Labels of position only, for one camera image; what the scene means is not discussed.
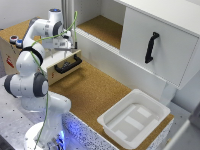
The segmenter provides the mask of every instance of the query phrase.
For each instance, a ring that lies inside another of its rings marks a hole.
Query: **drawer handle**
[[[70,64],[66,67],[62,67],[62,68],[59,68],[58,65],[55,65],[54,68],[55,70],[60,73],[60,74],[63,74],[69,70],[71,70],[72,68],[78,66],[80,63],[82,63],[82,60],[75,54],[74,55],[74,59],[76,60],[73,64]]]
[[[156,32],[153,32],[153,36],[151,37],[145,57],[145,63],[148,64],[153,60],[153,57],[151,57],[151,53],[153,50],[154,40],[157,39],[160,35]]]

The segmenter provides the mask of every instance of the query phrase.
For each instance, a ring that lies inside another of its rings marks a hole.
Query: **brown work surface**
[[[16,24],[9,28],[0,31],[0,37],[2,37],[5,41],[10,43],[10,37],[12,35],[16,35],[19,39],[23,39],[26,30],[28,29],[30,20],[24,21],[22,23]],[[36,36],[34,40],[40,39],[40,36]]]
[[[98,16],[92,20],[78,25],[78,28],[120,49],[123,29],[122,25],[115,23],[103,16]]]
[[[131,89],[85,61],[78,70],[56,82],[49,89],[68,97],[72,101],[72,113],[120,150],[123,149],[104,133],[97,118],[130,93]],[[145,150],[172,119],[173,115],[169,115],[137,150]]]

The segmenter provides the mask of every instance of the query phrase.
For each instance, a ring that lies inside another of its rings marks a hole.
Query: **plastic tub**
[[[136,149],[169,113],[169,108],[136,89],[97,120],[122,147]]]

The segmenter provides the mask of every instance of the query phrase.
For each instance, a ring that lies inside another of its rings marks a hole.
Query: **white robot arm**
[[[44,40],[42,45],[37,42],[33,45],[35,42],[33,38],[36,35],[51,37],[65,31],[63,29],[62,13],[59,9],[49,10],[49,20],[32,19],[23,39],[23,49],[16,62],[19,74],[7,76],[4,83],[8,93],[21,99],[24,109],[28,111],[44,111],[48,109],[46,122],[35,150],[49,150],[53,149],[53,147],[54,149],[58,147],[65,150],[63,139],[59,139],[63,140],[61,145],[56,145],[55,141],[63,130],[62,114],[69,112],[71,101],[62,95],[48,92],[48,81],[42,73],[38,72],[37,63],[39,65],[43,63],[45,58],[44,48],[69,50],[73,45],[73,40],[70,31],[57,38]],[[28,142],[25,142],[25,150],[28,147],[29,149],[34,149],[34,144],[36,144],[39,135],[40,132],[34,139],[29,139]]]

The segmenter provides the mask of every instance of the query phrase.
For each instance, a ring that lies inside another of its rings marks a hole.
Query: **green cable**
[[[35,42],[32,44],[32,47],[33,47],[37,42],[39,42],[39,41],[46,40],[46,39],[51,39],[51,38],[56,38],[56,37],[58,37],[58,36],[61,36],[61,35],[65,34],[65,33],[66,33],[67,31],[69,31],[69,30],[73,27],[73,25],[75,24],[76,19],[77,19],[77,15],[78,15],[78,12],[75,11],[74,22],[71,24],[71,26],[70,26],[65,32],[62,32],[61,34],[58,34],[58,35],[55,35],[55,36],[50,36],[50,37],[45,37],[45,38],[39,39],[39,40],[35,41]]]
[[[32,46],[34,46],[34,45],[35,45],[37,42],[39,42],[39,41],[42,41],[42,40],[45,40],[45,39],[51,39],[51,38],[55,38],[55,37],[58,37],[58,36],[63,35],[63,34],[66,33],[67,31],[69,31],[69,29],[71,29],[71,27],[72,27],[73,25],[74,25],[74,31],[75,31],[75,22],[76,22],[76,19],[77,19],[77,15],[78,15],[78,13],[77,13],[77,11],[76,11],[76,12],[75,12],[75,17],[74,17],[74,22],[71,24],[71,26],[70,26],[65,32],[63,32],[63,33],[61,33],[61,34],[59,34],[59,35],[52,36],[52,37],[46,37],[46,38],[39,39],[39,40],[35,41],[35,42],[32,44]],[[44,75],[44,71],[42,70],[42,68],[41,68],[40,64],[38,63],[37,59],[35,58],[33,52],[31,52],[31,55],[32,55],[33,59],[35,60],[35,62],[37,63],[38,67],[40,68],[42,74]],[[48,101],[49,101],[49,100],[48,100],[48,99],[49,99],[49,98],[48,98],[48,97],[49,97],[48,95],[49,95],[49,94],[48,94],[48,91],[47,91],[46,115],[45,115],[44,123],[43,123],[43,125],[42,125],[41,130],[40,130],[40,134],[39,134],[39,136],[38,136],[37,142],[36,142],[36,144],[35,144],[34,150],[36,149],[37,144],[38,144],[38,142],[39,142],[39,140],[40,140],[40,136],[41,136],[41,134],[42,134],[42,130],[43,130],[43,128],[44,128],[44,124],[45,124],[46,119],[47,119]]]

